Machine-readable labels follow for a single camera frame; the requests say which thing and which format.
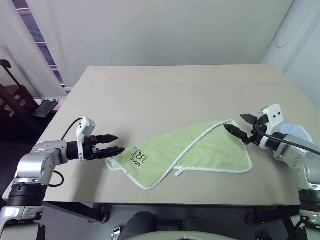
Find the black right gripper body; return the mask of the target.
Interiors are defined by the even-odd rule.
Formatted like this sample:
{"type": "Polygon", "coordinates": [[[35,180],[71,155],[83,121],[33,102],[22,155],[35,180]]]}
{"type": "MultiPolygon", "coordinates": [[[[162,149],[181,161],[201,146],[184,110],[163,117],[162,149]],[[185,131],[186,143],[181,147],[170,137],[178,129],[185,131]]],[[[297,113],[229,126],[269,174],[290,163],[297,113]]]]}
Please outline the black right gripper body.
{"type": "Polygon", "coordinates": [[[266,134],[268,122],[269,122],[268,116],[263,115],[258,118],[255,125],[252,125],[252,130],[251,130],[252,136],[250,138],[252,139],[251,142],[256,146],[260,145],[261,140],[264,137],[262,132],[266,134]]]}

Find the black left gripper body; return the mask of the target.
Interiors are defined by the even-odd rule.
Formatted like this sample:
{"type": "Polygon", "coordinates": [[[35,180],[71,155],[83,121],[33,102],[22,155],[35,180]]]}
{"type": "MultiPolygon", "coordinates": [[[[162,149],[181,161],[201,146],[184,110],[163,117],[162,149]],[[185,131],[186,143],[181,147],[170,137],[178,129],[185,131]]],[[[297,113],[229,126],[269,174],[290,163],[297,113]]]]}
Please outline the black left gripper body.
{"type": "Polygon", "coordinates": [[[86,161],[100,159],[100,150],[96,148],[99,143],[97,136],[90,136],[84,138],[83,143],[83,159],[86,161]]]}

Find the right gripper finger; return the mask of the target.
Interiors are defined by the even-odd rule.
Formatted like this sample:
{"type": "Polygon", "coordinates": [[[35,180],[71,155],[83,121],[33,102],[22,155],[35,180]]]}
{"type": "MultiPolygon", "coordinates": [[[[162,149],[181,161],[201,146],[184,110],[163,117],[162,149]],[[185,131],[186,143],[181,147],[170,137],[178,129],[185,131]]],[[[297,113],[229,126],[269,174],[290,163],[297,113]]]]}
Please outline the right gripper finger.
{"type": "Polygon", "coordinates": [[[224,124],[224,128],[227,130],[228,133],[240,139],[244,144],[248,145],[250,143],[250,139],[246,132],[240,130],[238,127],[232,124],[224,124]]]}
{"type": "Polygon", "coordinates": [[[250,125],[255,125],[258,120],[256,116],[253,116],[251,114],[241,114],[240,117],[250,125]]]}

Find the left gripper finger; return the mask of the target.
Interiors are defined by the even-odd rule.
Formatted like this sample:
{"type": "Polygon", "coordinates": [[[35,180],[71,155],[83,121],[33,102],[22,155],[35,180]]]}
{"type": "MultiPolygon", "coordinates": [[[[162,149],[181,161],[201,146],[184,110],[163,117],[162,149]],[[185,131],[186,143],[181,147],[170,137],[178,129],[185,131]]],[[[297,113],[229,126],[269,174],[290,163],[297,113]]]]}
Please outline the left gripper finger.
{"type": "Polygon", "coordinates": [[[109,147],[99,151],[99,158],[106,159],[106,158],[115,157],[120,155],[124,151],[125,149],[123,147],[118,147],[118,146],[109,147]]]}
{"type": "Polygon", "coordinates": [[[108,143],[114,142],[117,139],[118,139],[117,136],[111,135],[111,134],[97,135],[96,136],[97,144],[108,144],[108,143]]]}

